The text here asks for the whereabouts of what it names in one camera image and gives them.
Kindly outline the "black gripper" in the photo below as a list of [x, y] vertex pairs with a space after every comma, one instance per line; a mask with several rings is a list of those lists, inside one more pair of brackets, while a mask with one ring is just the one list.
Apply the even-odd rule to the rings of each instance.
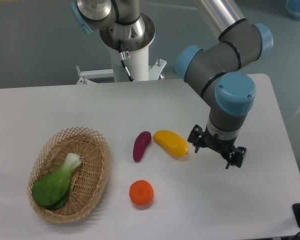
[[230, 166], [241, 168], [246, 157], [247, 148], [242, 146], [234, 147], [235, 140], [235, 138], [221, 140], [217, 133], [211, 135], [197, 124], [192, 128], [187, 139], [194, 146], [195, 153], [198, 153], [200, 148], [209, 148], [222, 157], [227, 157], [225, 167], [227, 170]]

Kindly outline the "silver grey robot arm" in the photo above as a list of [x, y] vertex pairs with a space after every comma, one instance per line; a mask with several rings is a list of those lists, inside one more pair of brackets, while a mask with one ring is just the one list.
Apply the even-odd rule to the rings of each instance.
[[[241, 167], [247, 150], [235, 141], [253, 106], [256, 85], [240, 69], [268, 54], [273, 36], [267, 26], [250, 24], [232, 0], [196, 0], [194, 5], [218, 43], [207, 50], [188, 46], [175, 63], [178, 75], [210, 108], [206, 127], [195, 125], [188, 141], [196, 150], [219, 153], [228, 166]], [[149, 66], [149, 46], [156, 30], [138, 0], [75, 0], [70, 7], [84, 32], [99, 31], [116, 82], [150, 80], [155, 68]]]

